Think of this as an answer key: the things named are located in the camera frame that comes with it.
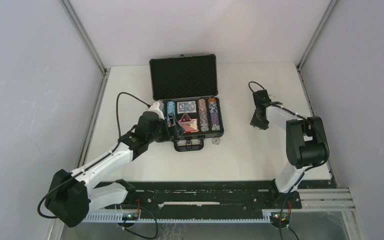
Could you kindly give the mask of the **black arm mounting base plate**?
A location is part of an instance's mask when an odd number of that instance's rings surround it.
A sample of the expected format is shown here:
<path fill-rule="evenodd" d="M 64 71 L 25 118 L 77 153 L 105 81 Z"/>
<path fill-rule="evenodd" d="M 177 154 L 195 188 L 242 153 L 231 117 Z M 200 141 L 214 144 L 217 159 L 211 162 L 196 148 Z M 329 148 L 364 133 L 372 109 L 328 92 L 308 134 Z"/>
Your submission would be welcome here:
<path fill-rule="evenodd" d="M 302 193 L 288 200 L 275 193 L 271 180 L 131 181 L 124 204 L 145 208 L 143 218 L 162 220 L 260 219 L 262 210 L 298 210 Z"/>

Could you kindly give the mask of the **blue playing card deck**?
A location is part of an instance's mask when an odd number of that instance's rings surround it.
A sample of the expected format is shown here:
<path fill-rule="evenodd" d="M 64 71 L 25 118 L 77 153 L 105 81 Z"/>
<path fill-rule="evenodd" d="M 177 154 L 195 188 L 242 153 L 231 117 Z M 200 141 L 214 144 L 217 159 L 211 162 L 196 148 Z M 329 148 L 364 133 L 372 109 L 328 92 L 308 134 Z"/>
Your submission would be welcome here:
<path fill-rule="evenodd" d="M 196 113 L 197 104 L 193 101 L 180 101 L 176 103 L 176 109 L 178 114 L 184 113 Z"/>

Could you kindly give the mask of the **white poker chip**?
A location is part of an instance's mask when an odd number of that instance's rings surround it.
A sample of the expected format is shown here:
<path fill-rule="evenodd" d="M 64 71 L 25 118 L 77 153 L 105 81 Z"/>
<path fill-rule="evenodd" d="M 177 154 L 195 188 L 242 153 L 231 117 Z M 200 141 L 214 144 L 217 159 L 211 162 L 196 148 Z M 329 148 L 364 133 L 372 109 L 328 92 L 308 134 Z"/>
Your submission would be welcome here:
<path fill-rule="evenodd" d="M 211 142 L 213 145 L 219 145 L 221 142 L 221 139 L 218 136 L 215 136 L 211 139 Z"/>

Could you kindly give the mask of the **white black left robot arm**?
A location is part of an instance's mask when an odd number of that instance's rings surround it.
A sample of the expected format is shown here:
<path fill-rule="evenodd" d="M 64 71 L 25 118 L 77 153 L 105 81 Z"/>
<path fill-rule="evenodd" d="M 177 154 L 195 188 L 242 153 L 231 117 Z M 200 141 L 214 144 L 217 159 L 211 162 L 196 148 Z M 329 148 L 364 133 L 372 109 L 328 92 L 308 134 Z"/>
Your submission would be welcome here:
<path fill-rule="evenodd" d="M 167 131 L 172 139 L 179 139 L 185 129 L 174 115 L 168 125 L 163 114 L 145 111 L 129 131 L 118 138 L 115 146 L 88 164 L 71 171 L 59 170 L 53 176 L 48 193 L 40 200 L 37 213 L 46 219 L 59 219 L 72 228 L 81 223 L 89 212 L 120 204 L 129 209 L 137 196 L 121 183 L 97 185 L 116 169 L 134 161 L 146 152 L 149 145 Z"/>

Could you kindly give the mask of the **red triangular dealer button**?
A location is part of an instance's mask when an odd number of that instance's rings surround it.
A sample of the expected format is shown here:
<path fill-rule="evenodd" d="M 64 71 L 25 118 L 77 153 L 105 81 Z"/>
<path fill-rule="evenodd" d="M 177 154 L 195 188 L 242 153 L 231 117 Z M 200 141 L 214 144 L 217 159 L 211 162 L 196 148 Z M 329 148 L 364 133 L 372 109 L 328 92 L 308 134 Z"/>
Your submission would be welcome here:
<path fill-rule="evenodd" d="M 192 121 L 191 117 L 187 113 L 184 113 L 178 122 L 183 123 L 183 122 L 191 122 L 191 121 Z"/>

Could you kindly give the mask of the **red playing card deck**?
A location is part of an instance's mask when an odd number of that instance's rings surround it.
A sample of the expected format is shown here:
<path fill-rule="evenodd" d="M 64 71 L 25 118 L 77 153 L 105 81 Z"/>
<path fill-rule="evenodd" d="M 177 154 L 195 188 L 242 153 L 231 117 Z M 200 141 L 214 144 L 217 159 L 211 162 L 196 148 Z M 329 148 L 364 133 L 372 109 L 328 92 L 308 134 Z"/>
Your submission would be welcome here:
<path fill-rule="evenodd" d="M 179 125 L 184 129 L 185 133 L 196 133 L 199 131 L 198 120 L 196 118 L 191 121 L 179 122 Z"/>

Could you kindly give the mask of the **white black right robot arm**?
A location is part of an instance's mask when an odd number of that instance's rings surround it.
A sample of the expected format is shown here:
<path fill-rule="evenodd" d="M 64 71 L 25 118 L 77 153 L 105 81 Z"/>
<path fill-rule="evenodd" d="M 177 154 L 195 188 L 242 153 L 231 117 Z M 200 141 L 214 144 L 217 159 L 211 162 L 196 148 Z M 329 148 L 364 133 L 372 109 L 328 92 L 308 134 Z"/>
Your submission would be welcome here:
<path fill-rule="evenodd" d="M 321 117 L 305 117 L 272 101 L 265 89 L 253 91 L 255 111 L 250 125 L 267 130 L 276 125 L 285 131 L 285 154 L 288 163 L 274 179 L 275 191 L 269 203 L 282 208 L 289 201 L 289 193 L 298 189 L 306 172 L 327 163 L 330 156 L 324 123 Z"/>

